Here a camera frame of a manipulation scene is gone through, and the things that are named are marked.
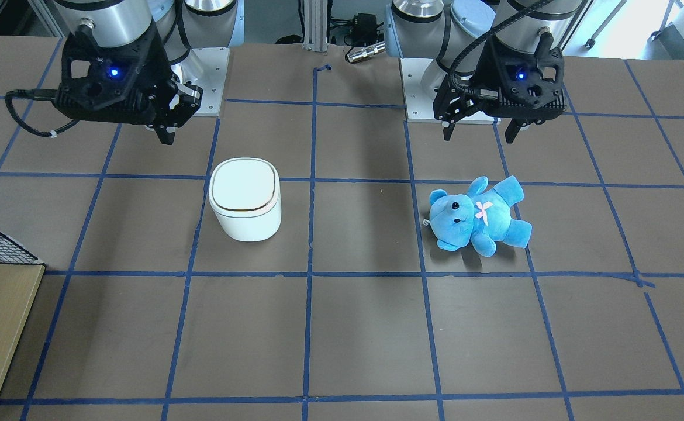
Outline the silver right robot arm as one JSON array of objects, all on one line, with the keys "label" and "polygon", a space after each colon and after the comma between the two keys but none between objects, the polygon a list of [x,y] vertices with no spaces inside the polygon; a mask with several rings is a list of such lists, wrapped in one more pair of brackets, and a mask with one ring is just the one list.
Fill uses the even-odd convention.
[{"label": "silver right robot arm", "polygon": [[196,50],[240,46],[243,1],[56,1],[70,34],[53,106],[81,122],[141,125],[170,146],[202,108]]}]

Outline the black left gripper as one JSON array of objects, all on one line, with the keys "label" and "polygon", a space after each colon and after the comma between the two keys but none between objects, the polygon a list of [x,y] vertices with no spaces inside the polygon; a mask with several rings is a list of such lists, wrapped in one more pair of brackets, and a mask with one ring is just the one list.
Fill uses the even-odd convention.
[{"label": "black left gripper", "polygon": [[471,79],[444,77],[434,99],[434,117],[443,122],[444,141],[457,123],[476,112],[511,118],[505,141],[513,144],[524,123],[543,123],[566,109],[564,57],[548,29],[541,29],[530,51],[514,50],[497,35],[484,43]]}]

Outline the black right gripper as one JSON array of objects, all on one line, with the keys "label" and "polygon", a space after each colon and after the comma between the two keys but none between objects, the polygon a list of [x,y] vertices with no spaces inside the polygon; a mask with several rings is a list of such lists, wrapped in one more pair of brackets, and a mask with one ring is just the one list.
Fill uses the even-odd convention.
[{"label": "black right gripper", "polygon": [[177,127],[200,109],[202,94],[174,74],[155,24],[128,44],[103,47],[82,23],[64,43],[53,106],[72,120],[145,125],[173,146]]}]

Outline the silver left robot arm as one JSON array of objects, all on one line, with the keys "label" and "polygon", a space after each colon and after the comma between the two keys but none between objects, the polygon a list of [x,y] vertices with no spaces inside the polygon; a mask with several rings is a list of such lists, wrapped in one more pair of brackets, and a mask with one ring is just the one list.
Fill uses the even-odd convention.
[{"label": "silver left robot arm", "polygon": [[566,111],[561,38],[581,9],[580,1],[393,1],[384,41],[392,57],[433,62],[430,113],[444,140],[483,113],[508,120],[512,144]]}]

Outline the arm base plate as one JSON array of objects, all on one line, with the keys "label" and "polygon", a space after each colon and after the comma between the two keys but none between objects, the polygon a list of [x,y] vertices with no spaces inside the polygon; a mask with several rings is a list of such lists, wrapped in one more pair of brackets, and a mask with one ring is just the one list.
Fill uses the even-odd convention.
[{"label": "arm base plate", "polygon": [[445,71],[434,59],[401,58],[400,72],[408,122],[440,123],[434,117],[433,101]]},{"label": "arm base plate", "polygon": [[219,117],[228,70],[228,47],[190,50],[179,63],[171,65],[182,84],[187,81],[202,88],[201,107],[196,116]]}]

